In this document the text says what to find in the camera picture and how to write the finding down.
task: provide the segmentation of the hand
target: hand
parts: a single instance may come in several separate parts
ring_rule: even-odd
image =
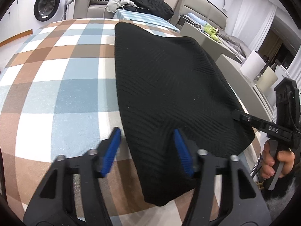
[[[262,152],[262,168],[261,168],[261,176],[263,178],[270,178],[274,175],[275,171],[272,166],[275,164],[274,158],[270,155],[270,144],[267,141],[264,144],[264,150]],[[277,156],[279,161],[284,162],[283,169],[280,173],[279,178],[283,178],[285,175],[291,172],[294,166],[295,154],[290,150],[283,150],[278,152]]]

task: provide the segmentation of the black handle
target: black handle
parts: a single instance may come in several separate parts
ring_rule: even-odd
[[[285,145],[282,145],[281,143],[278,143],[275,140],[269,140],[269,143],[270,143],[270,154],[271,154],[271,156],[274,157],[274,160],[275,160],[275,164],[273,166],[275,173],[273,176],[271,176],[270,178],[266,179],[263,182],[263,186],[265,189],[274,190],[275,185],[278,181],[278,178],[279,178],[280,173],[284,166],[284,162],[280,162],[277,159],[278,152],[282,151],[282,150],[289,150],[289,148],[286,147]]]

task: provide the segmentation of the blue gripper pad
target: blue gripper pad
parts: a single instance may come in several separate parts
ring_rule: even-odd
[[[103,177],[105,177],[111,170],[120,142],[121,142],[121,131],[118,128],[115,131],[112,141],[109,144],[106,154],[103,157],[103,166],[100,172]]]
[[[175,129],[175,131],[174,131],[174,141],[175,141],[175,145],[176,145],[178,155],[181,160],[181,164],[184,168],[184,171],[187,175],[192,177],[194,174],[194,171],[192,168],[192,157],[191,157],[189,150],[188,150],[186,144],[184,143],[184,140],[178,129]]]

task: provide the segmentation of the gray blanket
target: gray blanket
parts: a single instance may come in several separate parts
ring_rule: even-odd
[[[235,36],[228,35],[226,32],[220,30],[219,36],[229,43],[237,52],[244,57],[248,57],[252,52],[248,46],[240,39]]]

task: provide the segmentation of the light blue cloth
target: light blue cloth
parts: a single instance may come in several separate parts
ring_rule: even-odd
[[[199,17],[195,16],[193,13],[188,13],[188,16],[204,27],[206,26],[206,24],[209,24],[207,21],[202,20]]]
[[[171,23],[167,22],[166,20],[154,16],[152,14],[146,14],[146,13],[137,13],[137,12],[132,12],[132,11],[127,11],[127,10],[122,10],[122,9],[117,9],[113,19],[125,19],[125,20],[132,20],[132,21],[139,21],[147,24],[152,24],[152,25],[158,25],[158,26],[163,26],[168,29],[171,29],[177,33],[180,32],[178,28],[173,26]]]

